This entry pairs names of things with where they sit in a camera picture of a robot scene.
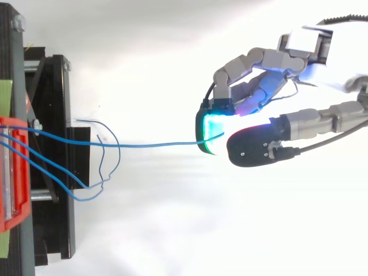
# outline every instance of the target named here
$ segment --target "black panel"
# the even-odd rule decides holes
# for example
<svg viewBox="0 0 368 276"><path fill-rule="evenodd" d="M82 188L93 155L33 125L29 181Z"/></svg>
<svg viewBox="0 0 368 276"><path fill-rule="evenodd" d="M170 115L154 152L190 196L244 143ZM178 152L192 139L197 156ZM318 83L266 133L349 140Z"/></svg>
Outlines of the black panel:
<svg viewBox="0 0 368 276"><path fill-rule="evenodd" d="M28 87L36 87L32 107L43 130L70 140L90 140L90 128L70 127L70 91L68 72L64 70L67 60L62 55L46 57L42 72L30 73ZM86 185L89 185L90 149L61 143L45 136L37 136L36 143L46 158L65 167ZM79 187L73 179L60 170L47 165L47 170L59 178L68 189ZM31 169L32 189L47 189L42 174ZM58 202L33 202L33 227L36 265L47 264L46 253L61 253L62 259L69 259L75 253L74 200L53 182Z"/></svg>

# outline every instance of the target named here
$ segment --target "black cable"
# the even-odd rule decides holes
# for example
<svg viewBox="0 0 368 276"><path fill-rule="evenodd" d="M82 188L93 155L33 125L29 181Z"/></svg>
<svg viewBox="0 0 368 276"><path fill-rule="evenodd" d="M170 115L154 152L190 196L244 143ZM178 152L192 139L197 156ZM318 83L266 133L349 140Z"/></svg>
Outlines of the black cable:
<svg viewBox="0 0 368 276"><path fill-rule="evenodd" d="M215 86L215 83L213 82L211 84L211 86L208 88L208 91L207 91L206 96L204 98L205 100L208 100L209 96L211 95L212 90L214 89L214 86Z"/></svg>
<svg viewBox="0 0 368 276"><path fill-rule="evenodd" d="M289 95L289 96L284 96L284 97L279 97L279 98L269 99L265 104L260 105L260 107L261 107L261 108L263 108L263 107L265 107L266 105L268 105L268 104L269 104L269 103L271 103L271 102L278 101L278 100L280 100L280 99L287 99L287 98L291 98L291 97L295 96L296 94L298 94L298 93L299 93L299 88L298 88L298 86L297 86L296 82L294 82L294 81L293 81L293 83L294 83L295 88L296 88L296 92L295 92L294 94Z"/></svg>
<svg viewBox="0 0 368 276"><path fill-rule="evenodd" d="M342 139L342 138L344 138L344 137L346 137L346 136L348 136L348 135L350 135L350 134L352 134L352 133L354 133L354 132L356 132L356 131L358 131L358 130L366 127L366 126L368 126L368 120L366 120L366 121L362 122L361 124L359 124L359 125L351 128L351 129L349 129L348 131L345 131L345 132L343 132L343 133L341 133L339 135L336 135L333 138L324 140L324 141L319 142L319 143L316 143L314 145L309 145L309 146L307 146L305 148L301 148L300 149L300 153L303 153L303 152L306 152L306 151L311 151L311 150L314 150L316 148L319 148L319 147L322 147L324 145L327 145L327 144L330 144L332 142L335 142L337 140L340 140L340 139Z"/></svg>

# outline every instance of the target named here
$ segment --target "metal rod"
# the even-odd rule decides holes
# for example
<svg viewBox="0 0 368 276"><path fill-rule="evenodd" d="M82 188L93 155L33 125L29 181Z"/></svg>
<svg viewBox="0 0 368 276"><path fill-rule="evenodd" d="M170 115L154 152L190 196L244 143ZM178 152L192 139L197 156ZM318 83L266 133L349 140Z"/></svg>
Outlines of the metal rod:
<svg viewBox="0 0 368 276"><path fill-rule="evenodd" d="M33 73L37 71L39 67L40 61L39 60L26 60L24 61L24 71L26 73Z"/></svg>
<svg viewBox="0 0 368 276"><path fill-rule="evenodd" d="M48 190L32 190L30 191L30 198L32 201L52 200L51 194Z"/></svg>

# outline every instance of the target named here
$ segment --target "blue wire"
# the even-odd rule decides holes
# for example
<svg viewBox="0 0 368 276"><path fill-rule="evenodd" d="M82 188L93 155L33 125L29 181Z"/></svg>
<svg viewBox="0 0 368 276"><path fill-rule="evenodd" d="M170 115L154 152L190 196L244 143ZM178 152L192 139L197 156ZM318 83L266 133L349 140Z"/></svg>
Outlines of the blue wire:
<svg viewBox="0 0 368 276"><path fill-rule="evenodd" d="M99 138L99 136L97 135L97 139L98 139L98 141L102 144L102 141L101 141L101 139ZM104 182L105 181L109 181L109 179L108 180L104 180L104 178L103 178L103 176L102 176L102 172L101 172L101 168L102 168L102 164L103 164L103 162L104 162L104 158L105 158L105 147L102 147L102 158L101 158L101 162L99 163L99 167L98 167L98 173L99 173L99 177L101 177L101 187L103 187L104 186Z"/></svg>
<svg viewBox="0 0 368 276"><path fill-rule="evenodd" d="M20 157L22 157L24 160L26 160L29 164L31 164L33 167L35 167L36 169L40 170L45 175L47 175L50 178L52 178L56 183L58 183L69 194L69 196L71 196L73 199L75 199L77 201L90 201L90 200L93 200L96 197L98 197L103 192L103 190L104 190L102 188L101 191L99 191L96 195L94 195L93 197L90 197L90 198L78 198L75 195L73 195L73 193L67 188L67 186L64 185L63 182L60 181L59 178L57 178L53 174L49 173L47 170L45 170L42 167L40 167L39 165L37 165L35 162L33 162L32 160L30 160L27 156L25 156L24 154L22 154L20 151L17 151L12 146L7 145L7 144L5 144L4 142L1 142L1 141L0 141L0 145L6 147L9 150L11 150L12 152L16 153L17 155L19 155Z"/></svg>
<svg viewBox="0 0 368 276"><path fill-rule="evenodd" d="M10 128L10 129L20 129L23 131L30 131L30 132L35 132L35 133L39 133L41 135L44 135L46 137L50 137L52 139L55 139L57 141L63 142L63 143L67 143L67 144L72 144L72 145L93 145L93 146L97 146L97 147L106 147L106 148L156 148L156 147L168 147L171 145L199 145L199 144L204 144L206 142L210 142L212 140L215 140L219 137L221 137L222 135L224 135L225 133L221 133L219 135L216 135L208 140L202 140L202 141L197 141L197 142L173 142L173 143L162 143L162 144L148 144L148 145L124 145L124 144L119 144L119 145L115 145L115 144L100 144L100 143L93 143L93 142L87 142L87 141L74 141L74 140L69 140L69 139L65 139L53 134L50 134L48 132L44 132L44 131L39 131L37 129L33 129L33 128L23 128L21 126L12 126L12 125L0 125L0 128Z"/></svg>
<svg viewBox="0 0 368 276"><path fill-rule="evenodd" d="M53 162L53 161L51 161L51 160L47 159L45 156L40 155L37 151L33 150L32 148L30 148L28 145L26 145L26 144L22 143L21 141L19 141L19 140L15 139L15 138L13 138L13 137L11 137L11 136L9 136L9 135L3 134L3 133L0 133L0 137L5 137L5 138L7 138L7 139L9 139L9 140L11 140L11 141L13 141L13 142L15 142L15 143L17 143L17 144L21 145L22 147L24 147L25 149L27 149L30 153L34 154L36 157L38 157L38 158L42 159L42 160L43 160L43 161L45 161L46 163L48 163L48 164L50 164L50 165L54 166L55 168L58 168L60 171L62 171L62 172L64 172L64 173L66 173L67 175L69 175L72 179L74 179L78 184L80 184L83 188L85 188L85 189L87 189L87 190L88 190L88 189L92 189L93 187L96 187L96 186L98 186L98 185L101 185L101 184L103 184L103 182L104 182L104 181L101 181L101 182L99 182L99 183L97 183L97 184L95 184L95 185L93 185L93 186L91 186L91 187L88 187L88 186L86 186L85 184L83 184L83 182L82 182L78 177L76 177L74 174L72 174L72 173L71 173L70 171L68 171L66 168L64 168L64 167L62 167L62 166L60 166L60 165L56 164L55 162Z"/></svg>
<svg viewBox="0 0 368 276"><path fill-rule="evenodd" d="M105 125L104 123L99 122L99 121L90 121L90 120L77 120L77 121L78 122L92 122L92 123L100 124L100 125L104 126L112 134L112 136L114 136L114 138L116 140L116 144L119 145L119 140L116 137L115 133L107 125ZM121 150L120 150L120 148L118 148L118 149L119 149L119 159L118 159L118 162L117 162L115 168L110 172L109 178L116 171L116 169L118 168L118 166L120 165L120 161L121 161Z"/></svg>
<svg viewBox="0 0 368 276"><path fill-rule="evenodd" d="M77 122L90 122L90 123L96 123L96 124L100 124L100 125L102 125L102 126L104 126L111 134L112 134L112 136L114 136L114 138L115 138L115 140L116 140L116 143L117 143L117 145L119 145L119 140L118 140L118 138L116 137L116 135L115 135L115 133L107 126L107 125L105 125L104 123L102 123L102 122L99 122L99 121L91 121L91 120L77 120ZM120 165L120 161L121 161L121 149L120 148L118 148L118 150L119 150L119 159L118 159L118 161L117 161L117 164L116 164L116 166L115 166L115 168L110 172L110 174L109 174L109 178L107 179L107 180L105 180L105 182L107 182L107 181L109 181L109 180L111 180L111 175L116 171L116 169L118 168L118 166Z"/></svg>

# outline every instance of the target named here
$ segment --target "green tape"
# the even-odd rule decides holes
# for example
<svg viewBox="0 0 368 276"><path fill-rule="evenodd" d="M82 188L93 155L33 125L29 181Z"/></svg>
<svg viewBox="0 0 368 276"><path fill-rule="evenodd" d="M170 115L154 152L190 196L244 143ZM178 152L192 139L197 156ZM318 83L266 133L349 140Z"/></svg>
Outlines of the green tape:
<svg viewBox="0 0 368 276"><path fill-rule="evenodd" d="M13 81L0 80L0 116L10 116ZM7 258L9 253L10 232L0 233L0 258Z"/></svg>
<svg viewBox="0 0 368 276"><path fill-rule="evenodd" d="M10 231L0 234L0 259L7 258L9 253Z"/></svg>
<svg viewBox="0 0 368 276"><path fill-rule="evenodd" d="M12 99L13 81L0 80L0 116L10 116L10 101Z"/></svg>

